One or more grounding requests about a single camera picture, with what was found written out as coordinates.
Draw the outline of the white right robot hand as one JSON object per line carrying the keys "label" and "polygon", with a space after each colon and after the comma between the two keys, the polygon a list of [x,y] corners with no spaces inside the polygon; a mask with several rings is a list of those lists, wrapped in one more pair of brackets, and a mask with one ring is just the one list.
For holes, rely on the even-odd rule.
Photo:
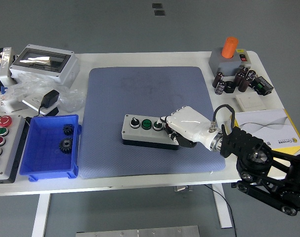
{"label": "white right robot hand", "polygon": [[184,106],[170,116],[160,117],[157,124],[163,124],[164,130],[176,145],[193,148],[196,143],[203,144],[212,151],[219,131],[215,120],[209,120],[190,106]]}

